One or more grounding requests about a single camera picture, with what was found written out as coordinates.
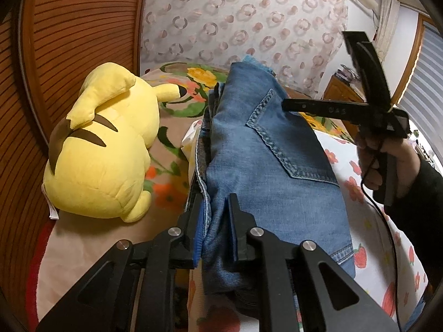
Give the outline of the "right hand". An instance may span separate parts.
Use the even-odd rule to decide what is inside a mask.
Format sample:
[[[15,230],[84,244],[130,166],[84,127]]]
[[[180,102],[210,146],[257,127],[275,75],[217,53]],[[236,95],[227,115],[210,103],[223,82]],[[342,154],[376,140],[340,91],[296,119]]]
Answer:
[[[421,159],[407,139],[380,138],[358,133],[355,136],[359,166],[364,185],[372,191],[387,185],[387,167],[394,166],[396,197],[401,198],[410,190],[418,176]]]

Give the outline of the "black sleeved right forearm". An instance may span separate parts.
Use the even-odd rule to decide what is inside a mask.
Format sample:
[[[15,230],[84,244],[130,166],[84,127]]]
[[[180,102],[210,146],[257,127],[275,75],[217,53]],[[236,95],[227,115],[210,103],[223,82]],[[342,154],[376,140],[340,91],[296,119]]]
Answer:
[[[413,244],[432,286],[442,282],[442,176],[421,161],[408,192],[385,211]]]

